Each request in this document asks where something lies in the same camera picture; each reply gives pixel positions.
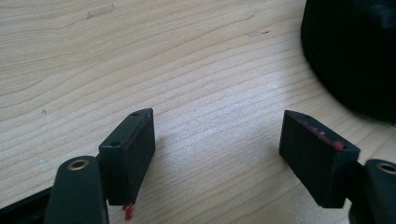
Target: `screw hole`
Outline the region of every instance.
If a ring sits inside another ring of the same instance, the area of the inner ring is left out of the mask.
[[[71,171],[81,170],[82,168],[88,166],[88,164],[90,164],[90,162],[87,160],[73,161],[67,166],[67,169]]]
[[[121,145],[121,142],[112,142],[111,146],[113,147],[119,147]]]
[[[392,175],[396,175],[396,167],[394,165],[386,164],[386,163],[379,163],[377,165],[377,167],[384,172],[387,172]]]

